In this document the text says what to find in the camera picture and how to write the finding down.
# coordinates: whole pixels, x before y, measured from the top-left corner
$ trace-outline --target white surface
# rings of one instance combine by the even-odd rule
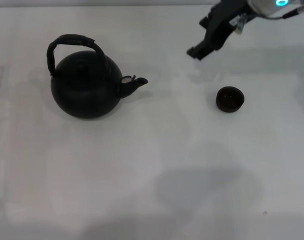
[[[218,0],[0,0],[0,7],[209,5]]]
[[[0,240],[304,240],[304,15],[199,62],[209,9],[0,9]],[[66,33],[149,84],[102,119],[66,115],[46,65]],[[245,94],[234,114],[224,86]]]

